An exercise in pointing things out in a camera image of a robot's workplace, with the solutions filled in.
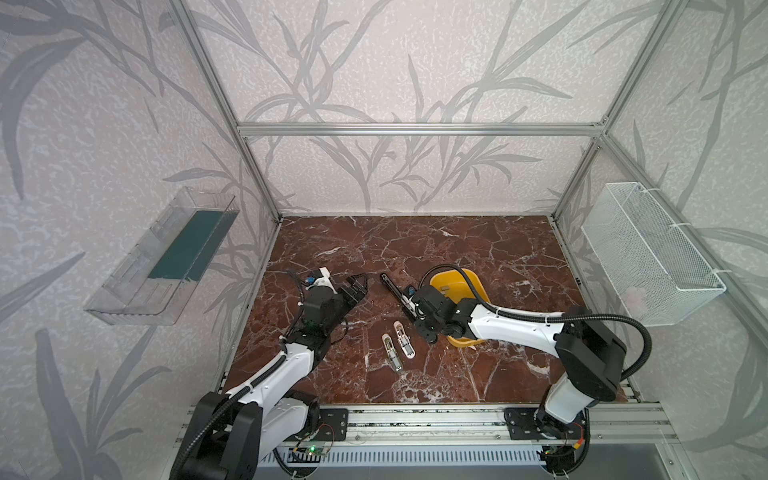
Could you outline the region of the yellow plastic tray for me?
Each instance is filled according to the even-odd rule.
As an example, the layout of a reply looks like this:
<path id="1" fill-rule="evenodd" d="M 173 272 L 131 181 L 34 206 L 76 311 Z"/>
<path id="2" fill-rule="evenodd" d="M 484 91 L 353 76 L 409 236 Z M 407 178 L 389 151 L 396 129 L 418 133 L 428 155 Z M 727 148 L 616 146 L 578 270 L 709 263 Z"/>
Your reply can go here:
<path id="1" fill-rule="evenodd" d="M 479 296 L 484 301 L 490 302 L 488 295 L 478 276 L 469 269 L 464 269 L 464 273 L 471 280 Z M 430 285 L 435 287 L 444 296 L 448 297 L 455 303 L 459 303 L 459 301 L 464 298 L 474 297 L 465 279 L 455 270 L 444 271 L 444 272 L 435 274 L 430 279 Z M 474 348 L 476 345 L 482 343 L 482 340 L 472 340 L 464 337 L 454 338 L 452 336 L 448 336 L 447 339 L 451 345 L 457 348 L 466 348 L 466 347 Z"/>

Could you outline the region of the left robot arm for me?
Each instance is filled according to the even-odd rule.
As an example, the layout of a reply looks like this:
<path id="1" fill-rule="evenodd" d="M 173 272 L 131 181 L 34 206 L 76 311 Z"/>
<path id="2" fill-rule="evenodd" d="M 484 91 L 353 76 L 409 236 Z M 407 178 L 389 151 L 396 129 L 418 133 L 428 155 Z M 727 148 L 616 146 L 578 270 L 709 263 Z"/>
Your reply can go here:
<path id="1" fill-rule="evenodd" d="M 251 479 L 258 463 L 280 443 L 316 429 L 316 400 L 295 384 L 324 359 L 334 330 L 368 293 L 358 273 L 336 286 L 320 268 L 293 278 L 298 310 L 278 339 L 278 353 L 257 373 L 224 392 L 209 392 L 195 406 L 168 474 L 171 479 Z"/>

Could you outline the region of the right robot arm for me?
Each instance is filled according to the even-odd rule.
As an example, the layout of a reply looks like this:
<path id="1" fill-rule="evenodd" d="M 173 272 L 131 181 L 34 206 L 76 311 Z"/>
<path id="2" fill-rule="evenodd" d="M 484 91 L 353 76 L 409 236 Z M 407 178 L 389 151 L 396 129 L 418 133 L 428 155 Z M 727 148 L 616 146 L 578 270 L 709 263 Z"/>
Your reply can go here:
<path id="1" fill-rule="evenodd" d="M 639 321 L 616 314 L 530 312 L 498 307 L 472 291 L 455 302 L 432 285 L 404 299 L 404 308 L 425 340 L 437 336 L 493 340 L 540 350 L 559 359 L 564 373 L 537 408 L 536 427 L 563 431 L 589 407 L 616 399 L 620 383 L 638 372 L 652 353 L 652 337 Z M 626 344 L 607 327 L 620 323 L 643 341 L 638 358 L 625 366 Z"/>

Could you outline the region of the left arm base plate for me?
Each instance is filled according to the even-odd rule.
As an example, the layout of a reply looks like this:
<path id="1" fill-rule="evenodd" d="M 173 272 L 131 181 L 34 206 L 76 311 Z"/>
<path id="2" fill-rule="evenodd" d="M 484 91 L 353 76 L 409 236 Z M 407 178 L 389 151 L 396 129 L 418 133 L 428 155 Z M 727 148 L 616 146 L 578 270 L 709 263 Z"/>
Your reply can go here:
<path id="1" fill-rule="evenodd" d="M 349 426 L 346 408 L 320 408 L 309 416 L 310 438 L 322 442 L 344 441 Z"/>

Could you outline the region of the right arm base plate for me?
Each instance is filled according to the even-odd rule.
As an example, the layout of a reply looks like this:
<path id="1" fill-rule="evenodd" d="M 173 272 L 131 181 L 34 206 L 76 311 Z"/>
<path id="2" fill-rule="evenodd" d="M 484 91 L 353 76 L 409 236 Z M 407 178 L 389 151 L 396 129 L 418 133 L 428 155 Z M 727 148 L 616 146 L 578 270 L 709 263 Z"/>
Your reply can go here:
<path id="1" fill-rule="evenodd" d="M 537 423 L 537 407 L 507 407 L 503 420 L 511 440 L 543 441 L 552 439 Z"/>

